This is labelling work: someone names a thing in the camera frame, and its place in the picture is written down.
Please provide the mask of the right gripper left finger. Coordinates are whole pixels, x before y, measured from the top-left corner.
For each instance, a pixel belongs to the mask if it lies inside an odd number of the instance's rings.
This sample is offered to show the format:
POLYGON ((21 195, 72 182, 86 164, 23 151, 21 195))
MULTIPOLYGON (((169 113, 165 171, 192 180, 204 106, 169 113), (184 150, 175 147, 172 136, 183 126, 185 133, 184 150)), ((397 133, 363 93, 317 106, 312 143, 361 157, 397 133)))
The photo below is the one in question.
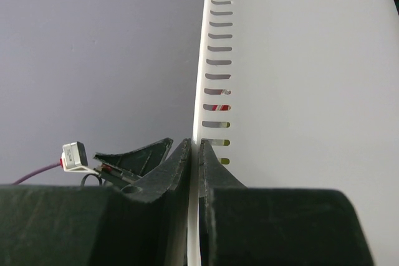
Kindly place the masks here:
POLYGON ((184 139, 161 165, 123 192, 137 213, 134 265, 184 265, 191 175, 191 140, 184 139))

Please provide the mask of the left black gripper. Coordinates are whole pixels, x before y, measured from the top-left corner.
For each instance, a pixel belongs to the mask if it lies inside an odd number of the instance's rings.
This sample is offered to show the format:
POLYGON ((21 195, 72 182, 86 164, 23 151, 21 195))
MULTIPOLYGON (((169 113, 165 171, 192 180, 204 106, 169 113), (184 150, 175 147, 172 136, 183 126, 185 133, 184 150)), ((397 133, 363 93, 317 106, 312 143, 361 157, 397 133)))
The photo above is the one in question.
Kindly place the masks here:
POLYGON ((87 179, 92 176, 98 181, 98 186, 114 186, 123 189, 162 164, 172 144, 171 138, 164 138, 126 153, 95 153, 94 159, 102 164, 82 178, 81 186, 85 186, 87 179))

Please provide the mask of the white perforated rectangular basket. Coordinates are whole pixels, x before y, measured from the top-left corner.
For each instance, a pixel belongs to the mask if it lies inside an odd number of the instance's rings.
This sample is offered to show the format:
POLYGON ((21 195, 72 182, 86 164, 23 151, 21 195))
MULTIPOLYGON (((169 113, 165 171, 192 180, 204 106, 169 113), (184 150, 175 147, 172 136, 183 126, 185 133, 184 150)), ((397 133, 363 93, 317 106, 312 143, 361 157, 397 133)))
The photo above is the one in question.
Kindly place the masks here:
POLYGON ((398 264, 393 0, 204 0, 193 139, 244 184, 334 188, 398 264))

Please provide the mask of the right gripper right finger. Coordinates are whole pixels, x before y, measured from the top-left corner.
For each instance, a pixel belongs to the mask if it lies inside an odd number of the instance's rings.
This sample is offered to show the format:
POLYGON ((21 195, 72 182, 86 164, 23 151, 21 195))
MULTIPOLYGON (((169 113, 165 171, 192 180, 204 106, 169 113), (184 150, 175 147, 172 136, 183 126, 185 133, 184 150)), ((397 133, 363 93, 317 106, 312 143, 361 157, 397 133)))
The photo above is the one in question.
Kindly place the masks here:
POLYGON ((201 264, 209 265, 208 211, 211 188, 246 188, 219 161, 210 140, 202 139, 199 149, 199 245, 201 264))

